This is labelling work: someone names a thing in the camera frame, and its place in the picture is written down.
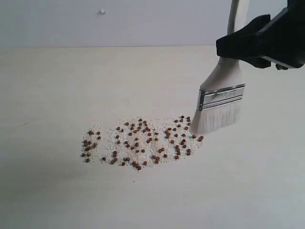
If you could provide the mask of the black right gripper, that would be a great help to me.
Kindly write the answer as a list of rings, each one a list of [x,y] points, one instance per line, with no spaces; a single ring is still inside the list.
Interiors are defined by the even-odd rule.
[[[219,38],[216,53],[258,69],[301,68],[305,64],[305,2],[288,0],[276,16],[259,15],[242,29]]]

